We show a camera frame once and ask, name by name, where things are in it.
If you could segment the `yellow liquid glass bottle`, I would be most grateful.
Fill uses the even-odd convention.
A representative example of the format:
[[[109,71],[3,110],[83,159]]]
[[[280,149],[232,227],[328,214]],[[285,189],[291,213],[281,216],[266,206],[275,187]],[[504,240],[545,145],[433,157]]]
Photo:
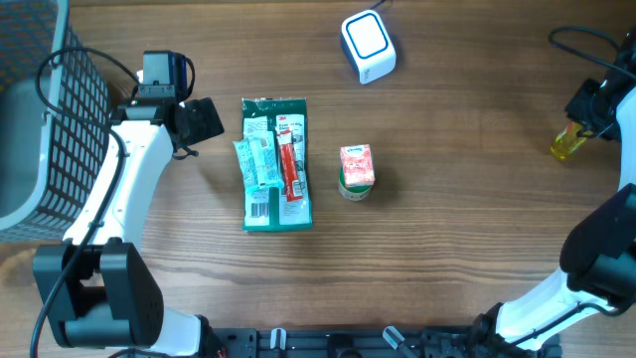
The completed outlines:
[[[551,144],[553,157],[566,160],[571,156],[586,141],[586,137],[581,136],[582,133],[584,133],[582,125],[570,122]]]

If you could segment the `light green wipes pack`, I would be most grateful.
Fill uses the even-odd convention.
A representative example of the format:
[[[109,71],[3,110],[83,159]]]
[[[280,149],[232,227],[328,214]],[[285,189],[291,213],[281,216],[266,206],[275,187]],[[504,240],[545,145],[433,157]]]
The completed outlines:
[[[271,131],[253,132],[234,146],[246,194],[284,186]]]

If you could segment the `green gloves package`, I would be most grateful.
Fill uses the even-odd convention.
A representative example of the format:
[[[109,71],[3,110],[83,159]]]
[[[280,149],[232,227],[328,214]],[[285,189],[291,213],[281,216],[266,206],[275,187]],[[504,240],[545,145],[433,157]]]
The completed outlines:
[[[246,231],[293,231],[313,226],[312,200],[307,175],[308,118],[304,98],[245,98],[241,101],[242,139],[257,131],[271,131],[277,147],[277,160],[283,179],[277,135],[289,129],[295,149],[296,166],[303,198],[288,202],[285,184],[251,195],[244,191],[242,228]]]

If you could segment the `red white stick sachet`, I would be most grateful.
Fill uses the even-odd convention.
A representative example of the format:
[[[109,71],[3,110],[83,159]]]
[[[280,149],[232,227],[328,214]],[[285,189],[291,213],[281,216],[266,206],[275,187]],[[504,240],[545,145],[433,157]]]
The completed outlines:
[[[286,199],[288,202],[300,200],[303,198],[303,193],[296,166],[292,132],[289,129],[279,132],[277,135],[277,141],[286,190]]]

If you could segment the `green white round can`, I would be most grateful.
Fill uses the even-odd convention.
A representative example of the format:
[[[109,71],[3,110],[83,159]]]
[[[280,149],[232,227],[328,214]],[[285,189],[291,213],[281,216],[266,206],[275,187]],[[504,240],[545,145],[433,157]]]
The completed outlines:
[[[347,187],[345,183],[344,169],[340,170],[339,174],[339,192],[341,195],[350,201],[361,201],[369,196],[371,193],[371,185],[362,185]]]

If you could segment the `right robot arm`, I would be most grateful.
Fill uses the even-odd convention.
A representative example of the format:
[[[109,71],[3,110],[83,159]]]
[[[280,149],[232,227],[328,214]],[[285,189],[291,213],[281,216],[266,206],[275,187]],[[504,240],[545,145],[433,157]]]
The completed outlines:
[[[607,71],[601,82],[586,80],[567,104],[571,124],[556,143],[570,140],[570,154],[588,138],[618,142],[618,190],[572,229],[555,272],[462,329],[453,343],[464,357],[554,357],[561,331],[597,313],[620,316],[635,303],[635,33],[611,41],[615,58],[606,62],[557,41],[560,32],[550,32],[551,45]]]

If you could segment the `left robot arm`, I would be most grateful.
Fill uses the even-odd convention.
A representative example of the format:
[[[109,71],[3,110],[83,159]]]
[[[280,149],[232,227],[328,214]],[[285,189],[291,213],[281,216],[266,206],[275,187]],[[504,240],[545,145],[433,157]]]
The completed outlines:
[[[44,326],[62,347],[111,348],[117,357],[226,356],[207,318],[165,305],[138,251],[165,166],[196,156],[194,144],[224,131],[212,100],[191,98],[195,78],[185,55],[147,51],[130,99],[99,126],[110,147],[81,214],[60,244],[34,256],[43,307],[30,356]]]

